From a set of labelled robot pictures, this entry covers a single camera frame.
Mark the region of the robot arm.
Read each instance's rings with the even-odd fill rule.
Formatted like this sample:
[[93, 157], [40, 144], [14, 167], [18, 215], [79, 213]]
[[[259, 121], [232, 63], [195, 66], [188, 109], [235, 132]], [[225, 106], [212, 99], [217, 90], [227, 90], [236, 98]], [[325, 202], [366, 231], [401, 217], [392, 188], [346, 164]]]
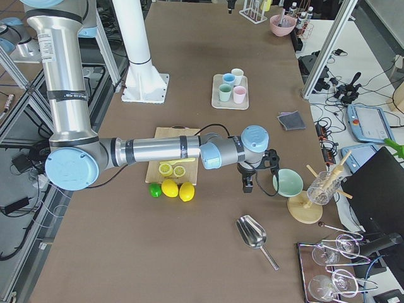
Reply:
[[236, 164], [252, 170], [268, 154], [269, 134], [252, 125], [239, 136], [217, 134], [122, 140], [99, 138], [92, 129], [83, 79], [79, 33], [92, 25], [94, 1], [25, 1], [35, 29], [47, 86], [53, 134], [45, 172], [55, 185], [77, 191], [112, 167], [138, 162], [201, 158], [206, 169]]

